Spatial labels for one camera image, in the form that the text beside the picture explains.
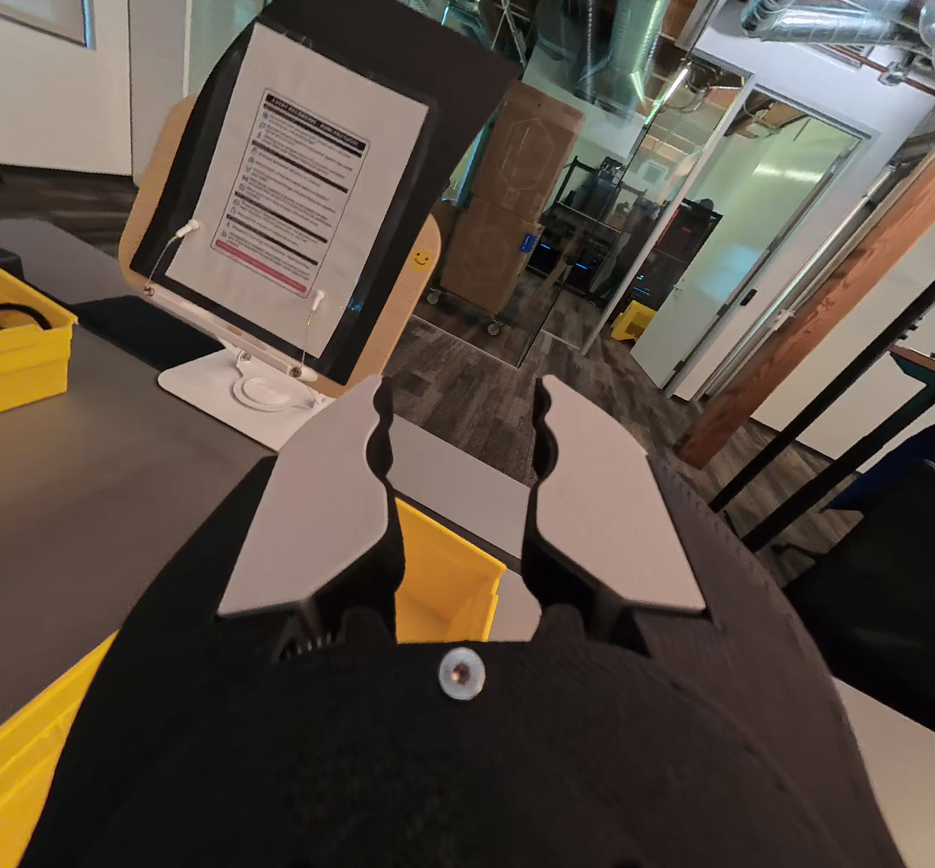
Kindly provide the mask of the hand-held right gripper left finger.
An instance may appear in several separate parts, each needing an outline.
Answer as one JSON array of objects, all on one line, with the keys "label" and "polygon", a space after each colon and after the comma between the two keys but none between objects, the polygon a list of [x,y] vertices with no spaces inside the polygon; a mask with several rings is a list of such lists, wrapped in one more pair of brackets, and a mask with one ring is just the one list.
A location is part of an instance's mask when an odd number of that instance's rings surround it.
[{"label": "hand-held right gripper left finger", "polygon": [[347,611],[361,608],[396,628],[405,553],[388,480],[392,424],[392,384],[374,374],[286,441],[219,619],[293,613],[306,628],[339,628]]}]

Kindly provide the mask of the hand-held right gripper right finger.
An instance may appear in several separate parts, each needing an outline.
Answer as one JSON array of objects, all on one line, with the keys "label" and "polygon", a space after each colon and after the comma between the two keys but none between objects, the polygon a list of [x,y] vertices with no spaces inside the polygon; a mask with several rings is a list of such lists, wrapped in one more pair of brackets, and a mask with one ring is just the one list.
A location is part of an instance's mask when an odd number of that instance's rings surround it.
[{"label": "hand-held right gripper right finger", "polygon": [[554,375],[534,390],[533,470],[521,555],[543,612],[573,608],[591,636],[633,612],[697,618],[707,604],[648,454]]}]

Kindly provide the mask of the yellow plastic bin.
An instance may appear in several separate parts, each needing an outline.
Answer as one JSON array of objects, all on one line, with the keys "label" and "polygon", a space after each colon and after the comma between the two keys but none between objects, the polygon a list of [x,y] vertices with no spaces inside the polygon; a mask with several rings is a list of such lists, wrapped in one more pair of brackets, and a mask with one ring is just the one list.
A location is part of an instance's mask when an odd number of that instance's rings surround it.
[{"label": "yellow plastic bin", "polygon": [[76,315],[1,271],[1,411],[64,394]]},{"label": "yellow plastic bin", "polygon": [[630,301],[625,309],[614,319],[611,337],[621,342],[639,340],[645,329],[653,321],[656,310],[638,302]]},{"label": "yellow plastic bin", "polygon": [[[401,642],[488,640],[505,558],[492,556],[440,519],[396,499],[406,572],[395,596]],[[46,802],[55,768],[114,631],[2,721],[1,865],[18,866]]]}]

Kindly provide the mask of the white sign stand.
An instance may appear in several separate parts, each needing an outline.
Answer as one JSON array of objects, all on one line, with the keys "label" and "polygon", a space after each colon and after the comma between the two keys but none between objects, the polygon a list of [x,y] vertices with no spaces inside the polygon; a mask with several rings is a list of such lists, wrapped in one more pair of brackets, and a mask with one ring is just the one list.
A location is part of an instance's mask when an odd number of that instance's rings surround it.
[{"label": "white sign stand", "polygon": [[222,347],[164,372],[159,385],[276,453],[294,445],[321,459],[334,456],[348,427],[344,416],[328,412],[333,397],[312,386],[318,374],[306,364],[305,352],[295,363],[248,334],[224,328],[222,320],[155,282],[169,250],[201,227],[191,218],[172,236],[155,260],[143,295]]}]

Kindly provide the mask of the black pole stand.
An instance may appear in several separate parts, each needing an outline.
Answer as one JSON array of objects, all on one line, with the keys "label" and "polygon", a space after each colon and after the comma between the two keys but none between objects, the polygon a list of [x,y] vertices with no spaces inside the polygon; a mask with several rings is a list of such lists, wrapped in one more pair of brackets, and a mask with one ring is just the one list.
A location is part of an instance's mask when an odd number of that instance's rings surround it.
[{"label": "black pole stand", "polygon": [[934,304],[934,283],[914,299],[869,345],[857,355],[815,399],[797,414],[785,428],[749,462],[710,501],[713,511],[723,510],[754,478],[758,477],[780,453],[796,441],[824,412],[842,397],[896,343],[913,329]]}]

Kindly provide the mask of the metal dolly cart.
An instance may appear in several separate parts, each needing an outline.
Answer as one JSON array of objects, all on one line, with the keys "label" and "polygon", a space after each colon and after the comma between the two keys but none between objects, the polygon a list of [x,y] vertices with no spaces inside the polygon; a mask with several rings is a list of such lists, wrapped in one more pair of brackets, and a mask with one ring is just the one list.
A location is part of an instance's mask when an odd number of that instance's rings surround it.
[{"label": "metal dolly cart", "polygon": [[419,311],[425,321],[459,337],[497,338],[511,327],[501,315],[485,311],[440,287],[426,290]]}]

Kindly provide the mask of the large cardboard box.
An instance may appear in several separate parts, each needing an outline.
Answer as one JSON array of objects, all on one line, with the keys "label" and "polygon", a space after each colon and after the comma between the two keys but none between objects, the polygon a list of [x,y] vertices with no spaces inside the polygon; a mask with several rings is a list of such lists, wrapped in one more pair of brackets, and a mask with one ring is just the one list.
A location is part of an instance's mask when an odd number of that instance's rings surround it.
[{"label": "large cardboard box", "polygon": [[492,317],[508,306],[542,225],[474,197],[454,225],[438,288]]},{"label": "large cardboard box", "polygon": [[530,222],[539,219],[584,120],[580,109],[514,82],[486,143],[472,197]]}]

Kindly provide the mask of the framed instruction sign board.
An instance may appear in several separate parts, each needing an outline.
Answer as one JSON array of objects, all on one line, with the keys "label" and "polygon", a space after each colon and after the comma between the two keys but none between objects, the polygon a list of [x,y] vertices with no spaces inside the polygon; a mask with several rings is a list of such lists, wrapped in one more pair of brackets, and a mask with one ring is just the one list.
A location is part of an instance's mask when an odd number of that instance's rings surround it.
[{"label": "framed instruction sign board", "polygon": [[397,0],[272,0],[164,125],[120,244],[161,309],[340,395],[518,67]]}]

